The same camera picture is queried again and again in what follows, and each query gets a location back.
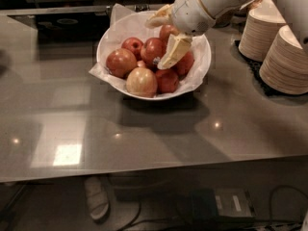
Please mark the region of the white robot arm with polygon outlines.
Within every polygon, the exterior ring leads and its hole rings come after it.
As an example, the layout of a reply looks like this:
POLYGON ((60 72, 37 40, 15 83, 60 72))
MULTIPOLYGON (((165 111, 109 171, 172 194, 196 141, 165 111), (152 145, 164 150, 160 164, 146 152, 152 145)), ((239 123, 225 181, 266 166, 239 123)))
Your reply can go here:
MULTIPOLYGON (((167 52, 158 62, 160 69, 177 64, 189 51, 193 38, 205 34, 225 13, 242 9, 255 0, 174 0, 145 22, 148 28, 172 25, 179 35, 167 43, 167 52)), ((308 0, 272 0, 293 30, 304 50, 308 50, 308 0)))

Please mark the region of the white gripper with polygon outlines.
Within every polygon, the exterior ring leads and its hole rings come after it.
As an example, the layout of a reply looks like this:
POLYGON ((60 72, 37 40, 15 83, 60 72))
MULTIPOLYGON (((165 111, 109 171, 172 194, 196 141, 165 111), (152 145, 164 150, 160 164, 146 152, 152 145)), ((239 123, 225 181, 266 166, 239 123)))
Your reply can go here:
POLYGON ((182 33, 177 36, 169 35, 167 51, 158 62, 159 69, 175 66, 190 50, 193 42, 191 36, 203 35, 216 21, 207 12, 201 0, 175 0, 172 6, 166 4, 150 15, 145 21, 145 26, 153 29, 171 23, 182 33))

